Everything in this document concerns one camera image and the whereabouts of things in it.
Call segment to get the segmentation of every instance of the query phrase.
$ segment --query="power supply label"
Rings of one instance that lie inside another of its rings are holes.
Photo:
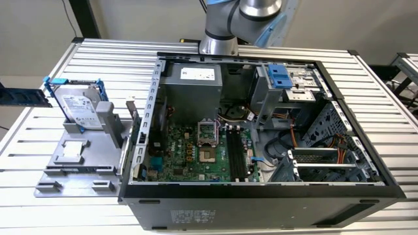
[[[183,68],[181,79],[215,81],[215,69]]]
[[[80,95],[62,95],[68,110],[76,124],[86,129],[102,129],[100,120],[92,106],[91,100]]]
[[[171,219],[177,224],[213,223],[217,210],[171,210]]]

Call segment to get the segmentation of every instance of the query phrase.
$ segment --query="slotted aluminum rail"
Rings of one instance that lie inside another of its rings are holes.
[[[197,44],[142,43],[86,39],[72,43],[50,76],[106,83],[115,113],[128,117],[124,99],[146,105],[156,52],[197,53]],[[343,229],[167,231],[171,234],[418,234],[417,120],[392,95],[361,57],[343,50],[259,49],[241,46],[241,56],[319,60],[345,95],[361,126],[402,186],[408,200]],[[35,198],[35,185],[63,134],[55,108],[26,108],[0,143],[2,234],[139,234],[146,232],[128,206],[116,198]]]

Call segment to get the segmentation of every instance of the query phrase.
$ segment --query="case label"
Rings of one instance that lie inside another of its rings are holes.
[[[215,81],[215,69],[183,68],[181,79]]]
[[[171,210],[171,219],[177,224],[213,223],[217,210]]]

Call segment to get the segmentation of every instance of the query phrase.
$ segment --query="ram slot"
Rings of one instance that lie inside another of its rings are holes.
[[[246,165],[243,158],[242,140],[238,130],[227,131],[227,147],[229,147],[229,159],[231,170],[231,181],[245,181],[246,178]]]

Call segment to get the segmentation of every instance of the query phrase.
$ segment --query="side panel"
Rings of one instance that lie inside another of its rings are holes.
[[[392,200],[162,198],[127,202],[144,230],[191,230],[343,227],[382,209]]]

